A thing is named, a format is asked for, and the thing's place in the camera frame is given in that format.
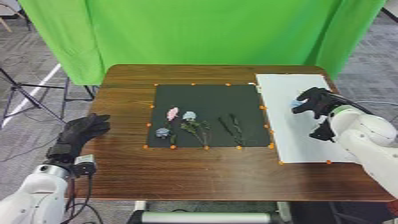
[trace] wooden table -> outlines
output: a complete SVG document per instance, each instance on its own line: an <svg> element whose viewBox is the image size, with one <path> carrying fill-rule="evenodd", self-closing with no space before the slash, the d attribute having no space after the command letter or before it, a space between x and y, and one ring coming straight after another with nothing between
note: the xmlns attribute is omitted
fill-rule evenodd
<svg viewBox="0 0 398 224"><path fill-rule="evenodd" d="M143 149L157 84L248 84L256 73L324 74L311 66L116 65L91 112L112 130L86 146L98 173L93 197L116 200L391 201L354 164L278 163L267 148ZM79 181L86 195L86 180Z"/></svg>

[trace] toy flower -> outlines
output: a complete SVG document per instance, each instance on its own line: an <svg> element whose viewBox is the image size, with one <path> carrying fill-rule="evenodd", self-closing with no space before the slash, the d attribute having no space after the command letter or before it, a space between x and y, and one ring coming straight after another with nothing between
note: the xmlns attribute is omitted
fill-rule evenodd
<svg viewBox="0 0 398 224"><path fill-rule="evenodd" d="M187 120L187 121L194 121L196 120L196 112L194 111L187 111L185 112L184 120Z"/></svg>
<svg viewBox="0 0 398 224"><path fill-rule="evenodd" d="M175 107L168 112L168 120L173 121L176 117L178 117L178 107Z"/></svg>
<svg viewBox="0 0 398 224"><path fill-rule="evenodd" d="M157 130L157 137L159 137L159 138L168 138L169 135L171 135L171 130L169 130L168 128L160 128L160 129Z"/></svg>

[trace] gray floor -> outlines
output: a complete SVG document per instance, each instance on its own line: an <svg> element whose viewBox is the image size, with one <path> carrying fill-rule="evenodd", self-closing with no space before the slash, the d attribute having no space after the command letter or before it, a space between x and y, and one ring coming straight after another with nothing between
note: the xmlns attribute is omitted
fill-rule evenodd
<svg viewBox="0 0 398 224"><path fill-rule="evenodd" d="M15 32L8 33L0 26L0 66L22 82L40 83L47 76L57 60L47 48L36 31L29 32L22 20L8 21ZM398 103L398 25L384 14L379 15L372 25L365 40L352 54L345 71L336 80L342 94L352 100L393 101ZM50 83L63 85L65 72L59 71ZM0 108L6 105L9 84L0 79ZM72 97L84 97L82 87L73 87ZM47 96L47 105L59 111L63 92L50 91ZM88 114L91 103L68 103L66 120L79 118ZM367 104L374 112L393 119L398 110L390 105ZM56 139L61 131L61 124L41 110L29 111L17 116L0 132L0 199L9 195L41 163L50 144L45 143ZM38 148L29 154L4 161L13 155ZM134 201L93 201L100 210L105 223L125 223L134 209ZM272 211L272 203L210 203L210 202L157 202L150 204L152 210L173 211L187 209L189 211ZM73 223L95 221L95 215L88 210Z"/></svg>

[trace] green leaf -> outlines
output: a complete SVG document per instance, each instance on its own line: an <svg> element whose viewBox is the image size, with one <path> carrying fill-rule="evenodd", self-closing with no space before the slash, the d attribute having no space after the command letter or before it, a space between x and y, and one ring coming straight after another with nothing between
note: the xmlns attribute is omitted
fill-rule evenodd
<svg viewBox="0 0 398 224"><path fill-rule="evenodd" d="M205 128L207 130L210 130L210 123L208 123L208 121L203 121L203 128Z"/></svg>
<svg viewBox="0 0 398 224"><path fill-rule="evenodd" d="M192 127L192 125L189 123L182 124L182 129L191 132L192 134L196 134L196 128Z"/></svg>
<svg viewBox="0 0 398 224"><path fill-rule="evenodd" d="M196 127L196 128L200 128L200 126L201 126L201 123L200 122L196 122L196 121L191 121L189 122L189 124L192 125L192 127Z"/></svg>

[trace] black mat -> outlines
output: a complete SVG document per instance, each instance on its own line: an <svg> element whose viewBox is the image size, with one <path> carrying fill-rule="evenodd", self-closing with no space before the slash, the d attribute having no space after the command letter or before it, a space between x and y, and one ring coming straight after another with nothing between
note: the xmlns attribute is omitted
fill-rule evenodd
<svg viewBox="0 0 398 224"><path fill-rule="evenodd" d="M160 85L157 87L155 109L152 118L152 128L148 134L150 147L171 147L169 139L157 138L155 131L164 127L166 114L173 107L180 108L178 118L173 121L173 127L178 134L178 147L201 147L201 143L192 134L182 130L182 118L187 111L198 114L198 121L207 120L212 126L210 147L235 147L239 144L226 132L219 122L224 117L230 127L233 121L230 114L235 114L242 132L246 147L262 147L271 144L269 131L264 128L265 116L260 110L260 94L256 86L224 86L224 85Z"/></svg>

